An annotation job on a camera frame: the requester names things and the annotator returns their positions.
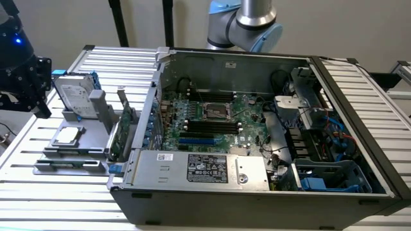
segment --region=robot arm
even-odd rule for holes
[[[50,89],[52,61],[36,57],[12,0],[0,0],[0,110],[52,113],[45,105]]]
[[[237,46],[251,52],[269,52],[283,33],[275,22],[272,0],[213,0],[209,5],[207,48]]]

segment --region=black pole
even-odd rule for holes
[[[108,0],[110,12],[113,13],[117,36],[120,41],[121,47],[128,47],[128,38],[126,38],[126,31],[122,19],[122,12],[120,6],[120,0]]]
[[[172,0],[162,0],[165,46],[173,47]]]

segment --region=green circuit board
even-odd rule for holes
[[[256,139],[267,136],[265,123],[261,121],[261,103],[252,95],[237,95],[229,103],[189,101],[181,94],[165,92],[162,102],[164,151],[189,151],[260,155]],[[185,121],[212,121],[239,123],[239,134],[213,134],[215,144],[180,144],[180,133],[185,132]]]

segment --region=blue latch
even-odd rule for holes
[[[53,70],[50,74],[54,76],[61,76],[66,74],[66,70]]]
[[[110,165],[108,168],[109,174],[121,174],[122,165]]]

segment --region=metal table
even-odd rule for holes
[[[142,107],[154,71],[152,49],[94,47],[82,51],[68,71],[98,73],[106,101],[121,109],[117,86],[125,86],[130,106]],[[41,157],[62,121],[62,104],[53,91],[48,97],[49,119],[29,119],[9,148],[0,156],[0,228],[26,230],[221,230],[208,228],[153,227],[129,224],[113,201],[106,177],[33,175]],[[397,163],[411,187],[411,164]],[[347,231],[409,231],[411,207],[388,217],[372,216]]]

